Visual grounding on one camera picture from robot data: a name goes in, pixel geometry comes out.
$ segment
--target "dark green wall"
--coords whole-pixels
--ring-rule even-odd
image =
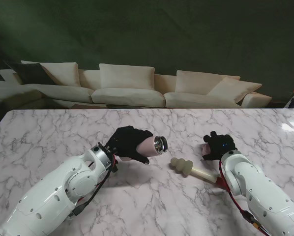
[[[294,0],[0,0],[0,68],[3,59],[240,75],[287,101]]]

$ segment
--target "black pillow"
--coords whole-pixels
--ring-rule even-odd
[[[56,85],[44,71],[40,63],[22,64],[9,61],[5,61],[5,63],[19,75],[24,85]]]

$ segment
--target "black glove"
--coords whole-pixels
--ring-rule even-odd
[[[211,131],[210,136],[204,136],[205,143],[208,143],[210,147],[210,154],[203,156],[205,161],[220,160],[228,151],[237,150],[234,140],[229,134],[217,135],[216,131]]]
[[[151,136],[153,134],[148,130],[134,129],[133,126],[121,127],[116,130],[105,147],[109,150],[116,149],[115,154],[119,157],[130,157],[148,165],[148,158],[136,152],[136,148]]]

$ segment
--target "silver lid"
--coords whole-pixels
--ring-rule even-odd
[[[163,136],[156,136],[154,140],[154,145],[159,155],[164,154],[168,150],[167,140]]]

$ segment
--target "marble table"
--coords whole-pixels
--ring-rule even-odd
[[[149,166],[120,163],[92,204],[51,235],[260,235],[225,191],[169,167],[177,157],[214,170],[217,162],[201,157],[203,136],[212,130],[231,134],[237,148],[294,200],[294,109],[16,110],[0,123],[0,223],[62,161],[106,143],[127,125],[165,136],[169,151]]]

